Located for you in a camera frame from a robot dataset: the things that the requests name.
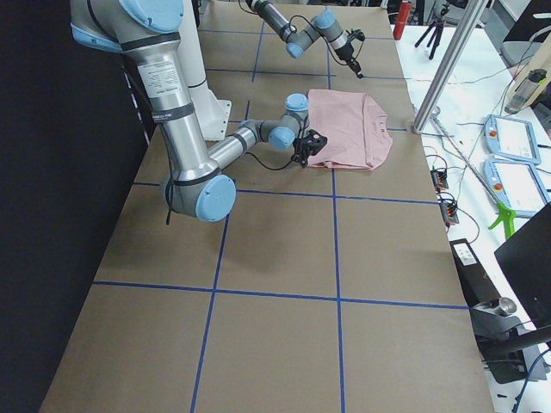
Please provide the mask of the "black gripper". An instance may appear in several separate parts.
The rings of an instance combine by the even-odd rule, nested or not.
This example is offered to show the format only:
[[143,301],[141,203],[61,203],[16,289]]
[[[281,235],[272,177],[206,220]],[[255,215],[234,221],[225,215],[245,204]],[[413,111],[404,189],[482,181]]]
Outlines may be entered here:
[[358,79],[364,78],[362,68],[354,58],[354,48],[351,44],[345,44],[344,46],[339,47],[335,50],[335,53],[342,63],[349,65]]
[[301,136],[294,141],[293,161],[300,164],[302,169],[305,169],[308,165],[307,159],[310,157],[312,152],[311,143],[311,133],[307,133],[306,135]]

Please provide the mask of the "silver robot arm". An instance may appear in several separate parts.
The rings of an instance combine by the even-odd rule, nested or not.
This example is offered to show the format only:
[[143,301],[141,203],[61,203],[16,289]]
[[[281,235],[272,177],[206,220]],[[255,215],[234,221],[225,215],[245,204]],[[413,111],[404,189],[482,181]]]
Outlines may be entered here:
[[236,200],[234,181],[223,169],[259,142],[285,151],[308,128],[308,100],[292,94],[277,120],[248,120],[212,147],[200,120],[220,105],[207,91],[195,11],[190,1],[72,1],[74,40],[119,53],[137,66],[153,121],[169,157],[164,198],[171,213],[216,222]]
[[287,53],[301,57],[316,41],[322,40],[336,63],[348,66],[357,78],[364,78],[353,41],[365,41],[360,29],[344,30],[336,15],[328,8],[308,20],[303,15],[285,17],[271,1],[246,1],[248,13],[258,15],[285,43]]

